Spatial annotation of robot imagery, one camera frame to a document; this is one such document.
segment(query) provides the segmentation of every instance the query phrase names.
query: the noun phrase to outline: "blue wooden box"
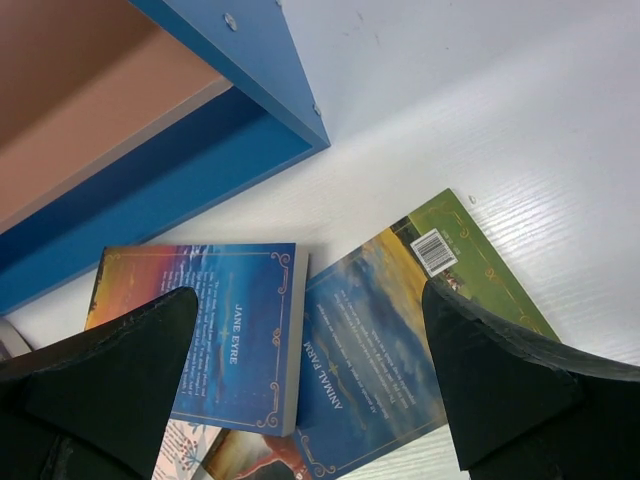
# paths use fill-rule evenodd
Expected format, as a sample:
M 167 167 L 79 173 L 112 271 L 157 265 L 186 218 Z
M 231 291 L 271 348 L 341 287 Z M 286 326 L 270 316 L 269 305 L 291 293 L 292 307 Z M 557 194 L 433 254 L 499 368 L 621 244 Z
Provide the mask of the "blue wooden box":
M 0 313 L 329 145 L 279 1 L 132 3 L 234 86 L 2 233 Z

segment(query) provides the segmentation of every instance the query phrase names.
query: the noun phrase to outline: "tabletop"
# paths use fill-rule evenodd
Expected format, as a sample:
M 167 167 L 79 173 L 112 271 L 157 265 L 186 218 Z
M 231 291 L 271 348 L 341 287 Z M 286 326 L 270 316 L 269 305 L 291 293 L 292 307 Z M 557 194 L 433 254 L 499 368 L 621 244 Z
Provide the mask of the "tabletop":
M 567 344 L 640 365 L 640 4 L 284 4 L 333 147 L 153 243 L 295 241 L 317 273 L 451 187 Z M 10 315 L 79 332 L 95 272 Z M 466 479 L 446 427 L 345 476 Z

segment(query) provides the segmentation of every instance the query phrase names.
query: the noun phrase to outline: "screw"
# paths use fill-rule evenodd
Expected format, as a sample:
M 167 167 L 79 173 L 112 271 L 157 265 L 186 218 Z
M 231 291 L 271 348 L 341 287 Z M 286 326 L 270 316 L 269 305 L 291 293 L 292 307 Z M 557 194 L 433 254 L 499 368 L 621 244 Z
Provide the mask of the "screw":
M 227 26 L 232 31 L 235 32 L 236 30 L 238 30 L 238 25 L 236 24 L 236 19 L 233 18 L 230 13 L 225 13 L 224 14 L 224 21 L 226 22 Z

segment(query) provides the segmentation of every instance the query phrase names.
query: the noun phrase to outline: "book title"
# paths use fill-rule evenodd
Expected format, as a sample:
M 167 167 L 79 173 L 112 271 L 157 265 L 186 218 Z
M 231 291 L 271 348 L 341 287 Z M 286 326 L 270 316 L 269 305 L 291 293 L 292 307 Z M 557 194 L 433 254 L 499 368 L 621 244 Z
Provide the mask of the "book title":
M 311 342 L 306 342 L 303 346 L 305 352 L 307 353 L 307 357 L 309 357 L 309 359 L 311 360 L 313 369 L 319 370 L 318 379 L 320 380 L 320 383 L 322 383 L 324 393 L 326 393 L 327 398 L 331 402 L 331 405 L 335 410 L 342 409 L 342 402 L 340 402 L 340 399 L 338 398 L 338 395 L 336 394 L 336 391 L 333 388 L 331 381 L 329 380 L 329 375 L 327 375 L 327 372 L 323 368 L 322 363 L 320 363 L 320 358 L 315 352 L 313 345 L 311 345 Z
M 231 365 L 238 364 L 238 355 L 240 353 L 240 332 L 242 331 L 242 307 L 236 303 L 233 313 L 233 327 L 231 329 L 231 352 L 229 353 L 229 363 Z

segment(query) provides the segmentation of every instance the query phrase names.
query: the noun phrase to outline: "barcode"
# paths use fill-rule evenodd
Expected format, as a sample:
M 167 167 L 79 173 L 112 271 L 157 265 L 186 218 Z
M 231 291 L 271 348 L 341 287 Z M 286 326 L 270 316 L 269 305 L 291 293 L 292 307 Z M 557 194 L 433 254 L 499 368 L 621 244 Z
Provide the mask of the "barcode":
M 430 277 L 435 277 L 443 270 L 458 263 L 458 259 L 449 248 L 449 245 L 435 228 L 411 242 L 411 248 L 413 248 Z

